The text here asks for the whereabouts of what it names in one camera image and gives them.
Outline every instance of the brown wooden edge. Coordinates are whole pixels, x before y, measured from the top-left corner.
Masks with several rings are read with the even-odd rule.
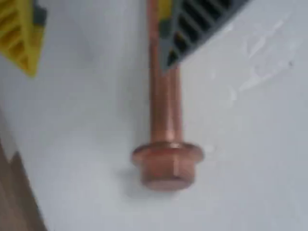
[[[20,155],[9,163],[1,144],[0,231],[46,231]]]

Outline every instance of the yellow plastic object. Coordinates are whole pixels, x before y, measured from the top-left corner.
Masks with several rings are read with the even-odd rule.
[[[0,0],[0,52],[30,77],[37,64],[44,33],[33,25],[32,0]]]
[[[172,0],[158,0],[158,19],[163,21],[171,18]]]

